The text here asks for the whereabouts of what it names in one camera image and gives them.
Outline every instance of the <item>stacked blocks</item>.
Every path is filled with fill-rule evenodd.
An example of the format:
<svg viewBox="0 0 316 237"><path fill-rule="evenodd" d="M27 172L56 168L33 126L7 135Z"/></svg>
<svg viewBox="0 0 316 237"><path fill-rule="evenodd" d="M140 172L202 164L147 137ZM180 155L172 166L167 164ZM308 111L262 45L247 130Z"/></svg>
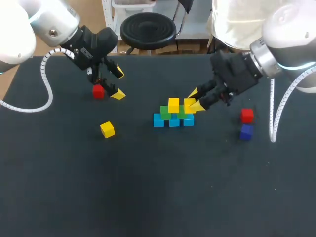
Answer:
<svg viewBox="0 0 316 237"><path fill-rule="evenodd" d="M253 135L253 126L244 124L241 128L240 139L250 141Z"/></svg>
<svg viewBox="0 0 316 237"><path fill-rule="evenodd" d="M187 115L184 113L184 106L180 105L179 107L179 113L177 114L178 119L186 119Z"/></svg>
<svg viewBox="0 0 316 237"><path fill-rule="evenodd" d="M253 126L249 125L253 123L253 110L252 109L242 109L241 110L241 123L243 123L240 132L240 140L250 141L253 135Z"/></svg>
<svg viewBox="0 0 316 237"><path fill-rule="evenodd" d="M160 114L154 114L154 127L164 127L164 121Z"/></svg>
<svg viewBox="0 0 316 237"><path fill-rule="evenodd" d="M187 115L187 118L183 121L183 126L185 126L185 127L194 126L194 115L193 114Z"/></svg>
<svg viewBox="0 0 316 237"><path fill-rule="evenodd" d="M168 111L169 113L179 113L180 110L180 99L169 98Z"/></svg>
<svg viewBox="0 0 316 237"><path fill-rule="evenodd" d="M171 115L171 120L169 120L169 127L180 127L180 120L177 118L177 114Z"/></svg>
<svg viewBox="0 0 316 237"><path fill-rule="evenodd" d="M105 138L109 138L115 135L114 127L111 122L106 122L100 127Z"/></svg>
<svg viewBox="0 0 316 237"><path fill-rule="evenodd" d="M190 109L190 106L192 104L194 104L196 102L196 100L194 98L187 98L187 99L184 99L184 103L183 103L183 106L184 106L184 113L185 114L195 114L196 112L193 111L192 109Z"/></svg>
<svg viewBox="0 0 316 237"><path fill-rule="evenodd" d="M161 120L170 120L171 113L168 112L168 106L160 106Z"/></svg>
<svg viewBox="0 0 316 237"><path fill-rule="evenodd" d="M154 114L154 127L164 127L164 122L169 121L169 127L180 127L183 121L184 127L194 126L193 113L187 113L195 99L184 100L184 105L180 105L179 98L169 98L168 106L160 106L160 114Z"/></svg>
<svg viewBox="0 0 316 237"><path fill-rule="evenodd" d="M101 85L94 85L92 89L92 94L94 99L103 99L104 88Z"/></svg>
<svg viewBox="0 0 316 237"><path fill-rule="evenodd" d="M241 110L241 122L243 124L250 124L253 122L253 110L252 109L242 109Z"/></svg>

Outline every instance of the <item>chair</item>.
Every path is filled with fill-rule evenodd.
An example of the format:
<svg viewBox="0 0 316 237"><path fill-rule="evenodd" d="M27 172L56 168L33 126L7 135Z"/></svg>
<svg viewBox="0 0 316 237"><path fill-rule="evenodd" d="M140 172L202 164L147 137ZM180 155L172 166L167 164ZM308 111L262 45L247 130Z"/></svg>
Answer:
<svg viewBox="0 0 316 237"><path fill-rule="evenodd" d="M138 13L125 19L120 28L120 35L122 40L131 47L127 55L135 48L140 50L156 50L170 45L181 34L192 4L193 0L178 0L172 20L162 14L152 12ZM184 7L185 14L180 30L177 32L174 19L180 5Z"/></svg>

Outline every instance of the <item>cyan block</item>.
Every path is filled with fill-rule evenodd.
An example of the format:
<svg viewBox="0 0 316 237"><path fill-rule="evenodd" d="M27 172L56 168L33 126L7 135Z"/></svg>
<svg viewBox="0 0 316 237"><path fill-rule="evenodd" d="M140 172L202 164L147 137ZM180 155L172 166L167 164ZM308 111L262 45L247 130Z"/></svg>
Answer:
<svg viewBox="0 0 316 237"><path fill-rule="evenodd" d="M164 121L161 120L160 114L154 114L154 127L164 127Z"/></svg>
<svg viewBox="0 0 316 237"><path fill-rule="evenodd" d="M184 127L192 127L194 126L194 115L187 114L187 118L183 120Z"/></svg>
<svg viewBox="0 0 316 237"><path fill-rule="evenodd" d="M251 125L243 125L241 127L241 132L240 132L240 140L242 141L250 141L253 135L253 126Z"/></svg>
<svg viewBox="0 0 316 237"><path fill-rule="evenodd" d="M180 120L177 118L177 114L171 114L171 120L169 120L169 127L180 127Z"/></svg>

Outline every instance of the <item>yellow block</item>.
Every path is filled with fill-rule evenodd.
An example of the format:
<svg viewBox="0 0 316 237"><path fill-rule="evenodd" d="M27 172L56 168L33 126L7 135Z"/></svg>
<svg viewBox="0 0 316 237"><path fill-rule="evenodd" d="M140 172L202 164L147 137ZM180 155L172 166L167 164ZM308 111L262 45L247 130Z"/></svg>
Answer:
<svg viewBox="0 0 316 237"><path fill-rule="evenodd" d="M180 99L179 98L169 98L168 112L169 113L180 112Z"/></svg>
<svg viewBox="0 0 316 237"><path fill-rule="evenodd" d="M105 138L109 138L115 135L114 127L111 122L106 122L105 124L101 125L101 131Z"/></svg>
<svg viewBox="0 0 316 237"><path fill-rule="evenodd" d="M196 102L196 100L194 98L184 99L183 106L184 106L184 113L185 114L195 114L196 113L196 111L190 109L190 106L192 104L194 104L195 102Z"/></svg>

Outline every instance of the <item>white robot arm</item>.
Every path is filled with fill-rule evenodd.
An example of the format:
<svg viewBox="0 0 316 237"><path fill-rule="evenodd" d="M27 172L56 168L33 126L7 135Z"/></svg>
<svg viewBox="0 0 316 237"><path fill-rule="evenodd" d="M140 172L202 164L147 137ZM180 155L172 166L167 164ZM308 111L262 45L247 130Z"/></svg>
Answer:
<svg viewBox="0 0 316 237"><path fill-rule="evenodd" d="M0 1L0 74L29 59L36 47L27 12L16 2Z"/></svg>
<svg viewBox="0 0 316 237"><path fill-rule="evenodd" d="M192 105L203 111L223 100L230 105L234 96L255 86L259 78L274 79L281 73L291 81L316 65L315 0L293 0L279 8L263 24L263 36L250 45L250 52L224 53L211 57L215 80L198 86L189 97L198 99ZM316 76L308 75L297 87L316 93Z"/></svg>
<svg viewBox="0 0 316 237"><path fill-rule="evenodd" d="M71 60L82 70L98 65L118 42L110 28L94 34L79 27L79 15L63 0L0 0L0 13L0 73L33 54L35 34L50 47L73 52Z"/></svg>

